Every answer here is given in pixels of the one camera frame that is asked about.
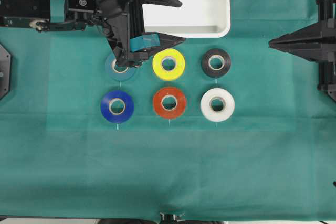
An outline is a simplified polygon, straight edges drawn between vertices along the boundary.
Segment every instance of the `white plastic container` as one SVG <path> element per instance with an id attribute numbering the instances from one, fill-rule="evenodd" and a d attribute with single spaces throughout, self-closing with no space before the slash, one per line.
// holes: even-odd
<path id="1" fill-rule="evenodd" d="M 146 31 L 186 38 L 221 38 L 229 32 L 230 0 L 180 1 L 180 8 L 144 5 Z"/>

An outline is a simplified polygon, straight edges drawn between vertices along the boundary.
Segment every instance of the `green cloth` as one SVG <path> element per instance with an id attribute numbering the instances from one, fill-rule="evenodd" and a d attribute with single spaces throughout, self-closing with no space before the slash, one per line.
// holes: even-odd
<path id="1" fill-rule="evenodd" d="M 185 114 L 170 125 L 156 116 L 152 98 L 166 83 L 147 62 L 121 85 L 135 113 L 119 130 L 100 113 L 119 83 L 104 71 L 111 50 L 95 28 L 1 28 L 14 60 L 12 90 L 0 101 L 0 215 L 336 219 L 336 104 L 316 89 L 315 63 L 268 48 L 314 23 L 314 2 L 231 0 L 228 36 L 177 47 L 186 69 L 171 85 L 186 94 Z M 216 47 L 232 57 L 218 85 L 201 69 Z M 212 87 L 236 100 L 217 127 L 199 108 Z"/>

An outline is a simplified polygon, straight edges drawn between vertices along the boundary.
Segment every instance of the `electrical tape roll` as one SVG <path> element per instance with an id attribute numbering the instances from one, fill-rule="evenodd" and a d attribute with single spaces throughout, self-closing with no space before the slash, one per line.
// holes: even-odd
<path id="1" fill-rule="evenodd" d="M 212 102 L 220 100 L 223 103 L 221 111 L 215 111 L 212 108 Z M 211 89 L 207 91 L 201 100 L 201 110 L 205 118 L 212 122 L 223 122 L 228 120 L 235 111 L 235 100 L 233 96 L 225 89 Z"/>
<path id="2" fill-rule="evenodd" d="M 127 81 L 131 79 L 135 72 L 137 71 L 136 68 L 126 68 L 123 72 L 118 72 L 116 70 L 116 62 L 114 53 L 111 53 L 105 61 L 105 71 L 110 78 L 115 81 Z"/>
<path id="3" fill-rule="evenodd" d="M 111 106 L 114 102 L 120 101 L 124 108 L 120 113 L 114 113 Z M 114 90 L 107 93 L 100 103 L 100 110 L 104 118 L 111 123 L 124 123 L 129 120 L 134 112 L 132 97 L 124 91 Z"/>
<path id="4" fill-rule="evenodd" d="M 163 106 L 163 100 L 165 98 L 172 97 L 175 99 L 176 106 L 168 110 Z M 187 106 L 187 101 L 184 93 L 175 87 L 165 87 L 160 89 L 154 96 L 153 106 L 156 113 L 167 120 L 173 120 L 180 117 Z"/>
<path id="5" fill-rule="evenodd" d="M 165 60 L 173 60 L 175 67 L 172 70 L 165 70 L 162 66 Z M 183 55 L 176 49 L 170 48 L 159 52 L 153 59 L 153 70 L 157 77 L 163 81 L 175 81 L 183 74 L 185 60 Z"/>
<path id="6" fill-rule="evenodd" d="M 212 67 L 211 61 L 213 59 L 219 59 L 222 62 L 222 66 L 218 69 Z M 231 68 L 231 58 L 229 54 L 222 49 L 211 49 L 205 53 L 202 58 L 202 69 L 204 73 L 211 78 L 220 78 L 226 75 Z"/>

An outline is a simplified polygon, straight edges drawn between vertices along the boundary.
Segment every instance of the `red tape roll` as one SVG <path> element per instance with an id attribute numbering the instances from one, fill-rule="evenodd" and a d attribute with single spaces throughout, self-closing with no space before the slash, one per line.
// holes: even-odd
<path id="1" fill-rule="evenodd" d="M 163 100 L 168 97 L 173 97 L 176 101 L 176 106 L 168 110 L 163 106 Z M 173 120 L 181 116 L 187 106 L 187 100 L 184 93 L 175 87 L 165 87 L 160 89 L 153 99 L 154 110 L 156 113 L 167 120 Z"/>

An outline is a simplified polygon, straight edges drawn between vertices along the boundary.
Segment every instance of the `robotic arm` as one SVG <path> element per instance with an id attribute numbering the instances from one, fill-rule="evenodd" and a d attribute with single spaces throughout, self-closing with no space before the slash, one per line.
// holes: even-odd
<path id="1" fill-rule="evenodd" d="M 38 32 L 102 27 L 120 67 L 139 67 L 185 38 L 146 33 L 143 4 L 181 7 L 179 0 L 65 0 L 65 20 L 51 22 L 50 0 L 0 0 L 0 27 L 32 28 Z"/>

